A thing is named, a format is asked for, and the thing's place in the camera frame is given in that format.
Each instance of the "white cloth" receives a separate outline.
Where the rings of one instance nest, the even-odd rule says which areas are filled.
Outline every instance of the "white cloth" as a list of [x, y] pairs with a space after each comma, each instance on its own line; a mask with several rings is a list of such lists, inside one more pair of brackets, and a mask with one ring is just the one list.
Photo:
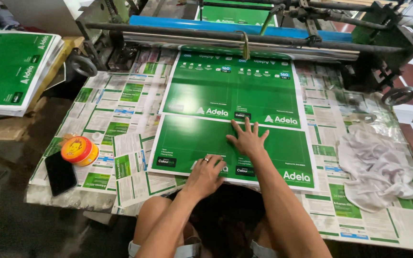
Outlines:
[[365, 123], [348, 127], [350, 133], [339, 140], [341, 169], [352, 175], [345, 182], [345, 196], [359, 208], [375, 213], [396, 201], [413, 198], [413, 166], [403, 144], [376, 133]]

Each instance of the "right hand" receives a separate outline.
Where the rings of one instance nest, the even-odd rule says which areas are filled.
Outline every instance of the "right hand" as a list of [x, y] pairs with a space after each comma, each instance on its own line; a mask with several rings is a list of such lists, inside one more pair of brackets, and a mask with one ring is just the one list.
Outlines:
[[269, 131], [266, 130], [261, 137], [257, 135], [258, 123], [254, 123], [254, 130], [251, 131], [250, 119], [245, 117], [245, 131], [243, 131], [235, 120], [231, 121], [235, 131], [237, 131], [238, 139], [233, 135], [226, 135], [226, 138], [231, 141], [241, 154], [247, 155], [249, 158], [256, 154], [265, 152], [264, 141], [268, 136]]

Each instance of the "printing press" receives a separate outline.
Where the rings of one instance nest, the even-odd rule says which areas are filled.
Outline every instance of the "printing press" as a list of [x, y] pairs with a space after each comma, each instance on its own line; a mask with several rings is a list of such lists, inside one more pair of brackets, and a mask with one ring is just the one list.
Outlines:
[[[350, 91], [384, 92], [389, 106], [413, 99], [413, 87], [395, 88], [393, 81], [413, 59], [413, 32], [400, 26], [395, 5], [371, 6], [307, 0], [95, 0], [82, 7], [76, 23], [85, 38], [87, 56], [76, 56], [73, 67], [86, 76], [97, 71], [129, 71], [141, 47], [232, 53], [252, 57], [330, 63], [341, 72]], [[220, 23], [202, 19], [205, 6], [263, 10], [260, 25]], [[344, 11], [364, 12], [361, 20]], [[278, 26], [269, 26], [277, 17]], [[297, 19], [306, 29], [281, 27]], [[351, 33], [320, 30], [319, 21], [355, 25]]]

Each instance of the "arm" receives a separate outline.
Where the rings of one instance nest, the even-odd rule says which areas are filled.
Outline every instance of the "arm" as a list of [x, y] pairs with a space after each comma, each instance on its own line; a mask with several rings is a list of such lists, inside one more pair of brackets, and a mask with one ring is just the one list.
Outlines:
[[277, 245], [290, 258], [331, 257], [312, 219], [278, 173], [264, 149], [264, 140], [269, 131], [265, 131], [259, 137], [257, 122], [254, 123], [254, 131], [251, 131], [248, 118], [245, 118], [245, 131], [234, 120], [232, 126], [238, 133], [238, 139], [232, 135], [227, 135], [226, 138], [253, 163], [264, 199], [266, 216]]
[[205, 158], [209, 161], [203, 159], [197, 161], [184, 188], [161, 216], [135, 258], [168, 258], [175, 255], [178, 238], [193, 208], [201, 199], [214, 193], [223, 183], [223, 178], [217, 176], [226, 166], [226, 162], [222, 161], [220, 155], [207, 155]]

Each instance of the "smartphone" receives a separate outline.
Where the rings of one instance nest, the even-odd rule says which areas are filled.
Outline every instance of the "smartphone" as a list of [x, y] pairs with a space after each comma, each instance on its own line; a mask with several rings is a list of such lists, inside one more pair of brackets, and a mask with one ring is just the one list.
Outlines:
[[72, 164], [61, 157], [60, 151], [45, 158], [52, 196], [58, 196], [77, 185]]

